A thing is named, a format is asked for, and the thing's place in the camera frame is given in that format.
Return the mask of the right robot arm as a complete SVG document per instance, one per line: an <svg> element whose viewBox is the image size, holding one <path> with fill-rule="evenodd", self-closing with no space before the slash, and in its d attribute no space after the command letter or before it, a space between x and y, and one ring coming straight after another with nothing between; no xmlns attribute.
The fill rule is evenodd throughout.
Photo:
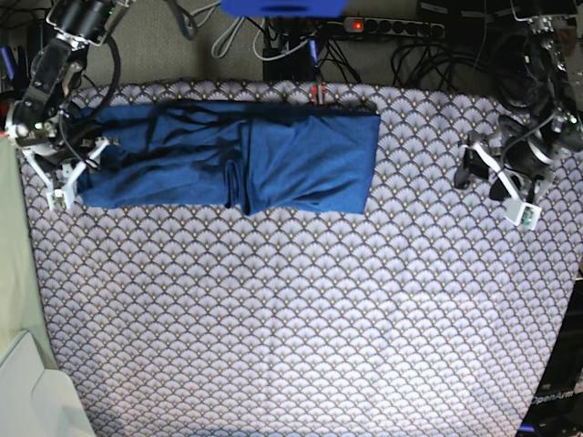
<svg viewBox="0 0 583 437"><path fill-rule="evenodd" d="M66 164L97 167L83 143L118 87L121 60L113 31L131 5L130 1L56 1L46 16L46 24L56 34L33 58L28 87L8 98L5 136L48 183L57 183L57 173ZM71 97L81 84L92 46L109 47L114 63L111 84L90 114L69 121Z"/></svg>

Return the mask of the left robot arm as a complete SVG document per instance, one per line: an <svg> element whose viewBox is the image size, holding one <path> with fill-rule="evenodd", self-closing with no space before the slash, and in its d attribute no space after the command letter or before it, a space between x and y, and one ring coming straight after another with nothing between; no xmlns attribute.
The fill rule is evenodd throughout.
<svg viewBox="0 0 583 437"><path fill-rule="evenodd" d="M507 111L526 116L521 122L508 113L497 119L497 131L475 134L464 145L454 176L457 189L471 182L491 181L489 197L505 202L537 204L552 184L552 168L564 153L582 150L582 46L574 1L513 1L515 24L507 28L491 52L491 66L515 48L517 68L524 76L518 100L502 94Z"/></svg>

